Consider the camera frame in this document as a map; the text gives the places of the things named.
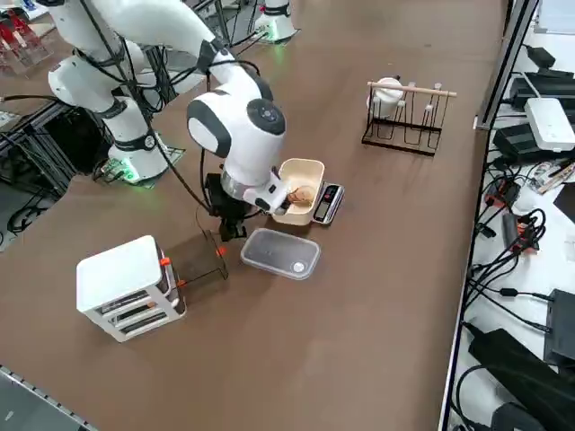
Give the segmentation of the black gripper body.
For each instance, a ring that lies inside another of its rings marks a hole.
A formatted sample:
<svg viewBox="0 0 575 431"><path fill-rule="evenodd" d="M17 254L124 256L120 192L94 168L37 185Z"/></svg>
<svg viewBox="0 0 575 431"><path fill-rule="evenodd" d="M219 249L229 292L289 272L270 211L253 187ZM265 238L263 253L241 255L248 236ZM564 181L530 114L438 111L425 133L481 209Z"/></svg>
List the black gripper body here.
<svg viewBox="0 0 575 431"><path fill-rule="evenodd" d="M225 220L242 221L248 215L251 205L230 197L223 189L219 173L208 173L204 185L212 216Z"/></svg>

